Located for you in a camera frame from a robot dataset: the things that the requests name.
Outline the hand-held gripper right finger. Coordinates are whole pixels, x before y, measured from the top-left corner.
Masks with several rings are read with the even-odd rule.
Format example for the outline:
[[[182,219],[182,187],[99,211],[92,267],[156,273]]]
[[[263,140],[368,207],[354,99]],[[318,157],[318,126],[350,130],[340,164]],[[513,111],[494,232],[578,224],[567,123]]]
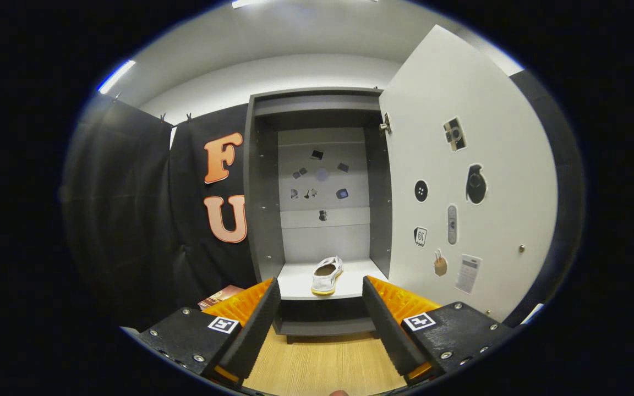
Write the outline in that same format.
[[[471,365],[511,338],[512,328],[468,304],[440,305],[364,276],[362,298],[375,331],[408,386]]]

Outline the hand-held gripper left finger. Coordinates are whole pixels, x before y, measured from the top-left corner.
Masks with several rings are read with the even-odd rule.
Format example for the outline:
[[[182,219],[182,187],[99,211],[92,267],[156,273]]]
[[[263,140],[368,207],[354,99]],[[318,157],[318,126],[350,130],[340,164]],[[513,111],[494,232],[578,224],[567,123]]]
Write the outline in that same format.
[[[256,365],[281,301],[280,282],[271,277],[211,306],[181,304],[154,322],[121,330],[191,377],[240,387]]]

